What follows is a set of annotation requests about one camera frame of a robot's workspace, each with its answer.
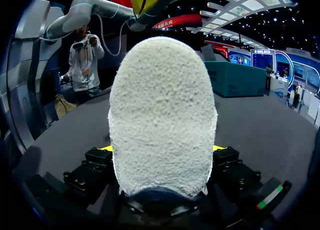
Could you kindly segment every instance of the person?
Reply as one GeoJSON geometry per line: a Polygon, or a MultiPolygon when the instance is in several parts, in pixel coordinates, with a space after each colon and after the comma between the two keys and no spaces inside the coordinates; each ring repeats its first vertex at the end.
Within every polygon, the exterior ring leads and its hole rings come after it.
{"type": "Polygon", "coordinates": [[[271,64],[269,64],[266,67],[266,81],[265,81],[265,89],[269,92],[270,91],[270,85],[271,85],[271,76],[272,73],[271,64]]]}
{"type": "Polygon", "coordinates": [[[75,100],[81,105],[101,92],[98,77],[98,59],[105,55],[97,35],[88,34],[88,27],[75,30],[76,41],[70,47],[69,71],[63,77],[72,80],[75,100]]]}

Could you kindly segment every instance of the display screen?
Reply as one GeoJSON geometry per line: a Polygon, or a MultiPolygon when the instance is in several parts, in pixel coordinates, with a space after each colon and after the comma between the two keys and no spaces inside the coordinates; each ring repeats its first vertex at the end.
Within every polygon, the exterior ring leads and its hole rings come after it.
{"type": "Polygon", "coordinates": [[[247,65],[247,66],[250,66],[250,64],[251,64],[249,56],[246,56],[244,54],[240,54],[240,53],[237,53],[234,51],[230,51],[229,60],[231,63],[234,63],[234,64],[242,64],[242,65],[247,65]]]}
{"type": "Polygon", "coordinates": [[[237,64],[238,63],[238,57],[237,56],[230,56],[230,62],[237,64]]]}
{"type": "Polygon", "coordinates": [[[319,75],[315,69],[309,67],[307,65],[301,64],[299,62],[293,63],[294,67],[294,78],[300,81],[305,82],[307,80],[307,84],[318,88],[320,85],[319,75]]]}
{"type": "Polygon", "coordinates": [[[304,65],[299,63],[293,63],[294,67],[294,77],[305,81],[307,79],[307,69],[304,65]]]}
{"type": "Polygon", "coordinates": [[[289,63],[278,61],[276,63],[276,71],[279,73],[280,77],[288,76],[290,73],[289,63]]]}
{"type": "Polygon", "coordinates": [[[274,58],[272,54],[252,54],[252,65],[257,68],[266,69],[268,65],[273,69],[274,58]]]}

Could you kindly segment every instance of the gray robot arm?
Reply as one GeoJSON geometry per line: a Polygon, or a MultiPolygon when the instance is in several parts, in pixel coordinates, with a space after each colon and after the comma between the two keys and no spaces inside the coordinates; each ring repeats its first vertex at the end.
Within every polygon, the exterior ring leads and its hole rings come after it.
{"type": "Polygon", "coordinates": [[[108,0],[73,0],[68,14],[59,17],[49,25],[45,30],[44,38],[52,41],[62,38],[69,32],[87,25],[91,15],[121,18],[127,21],[132,31],[142,31],[167,5],[175,1],[177,0],[158,0],[150,9],[136,18],[132,8],[108,0]]]}

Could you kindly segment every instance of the cable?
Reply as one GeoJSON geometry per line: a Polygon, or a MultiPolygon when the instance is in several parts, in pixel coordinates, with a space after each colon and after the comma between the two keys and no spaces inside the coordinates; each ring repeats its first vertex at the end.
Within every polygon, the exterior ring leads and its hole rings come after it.
{"type": "Polygon", "coordinates": [[[120,51],[121,51],[121,33],[122,33],[122,29],[123,29],[124,25],[127,23],[127,21],[130,20],[130,18],[129,18],[128,20],[124,21],[124,23],[122,24],[122,26],[121,26],[121,28],[120,28],[119,50],[118,50],[118,52],[117,52],[116,54],[113,54],[113,53],[109,50],[109,48],[107,47],[106,42],[105,42],[105,38],[104,38],[104,27],[103,27],[103,23],[102,23],[102,18],[101,18],[101,16],[100,16],[99,14],[95,14],[95,15],[97,15],[97,17],[98,17],[99,20],[100,20],[100,25],[101,25],[101,38],[102,38],[102,43],[103,43],[104,48],[105,48],[106,51],[107,51],[109,54],[111,54],[112,56],[115,56],[115,57],[118,56],[118,55],[120,54],[120,51]]]}
{"type": "Polygon", "coordinates": [[[67,35],[64,35],[62,37],[58,37],[58,38],[55,38],[55,39],[49,39],[49,38],[43,38],[43,37],[39,37],[40,40],[44,40],[44,41],[50,41],[50,42],[54,42],[54,41],[58,41],[59,39],[63,39],[67,36],[69,36],[70,34],[72,34],[74,31],[71,31],[69,32],[67,35]]]}

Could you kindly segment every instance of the white foam cover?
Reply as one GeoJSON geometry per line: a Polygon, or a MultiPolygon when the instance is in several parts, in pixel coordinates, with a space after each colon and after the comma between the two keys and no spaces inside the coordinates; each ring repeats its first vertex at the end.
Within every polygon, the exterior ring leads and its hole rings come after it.
{"type": "Polygon", "coordinates": [[[120,187],[128,195],[161,186],[196,197],[211,174],[217,117],[207,69],[192,48],[168,37],[138,43],[110,93],[120,187]]]}

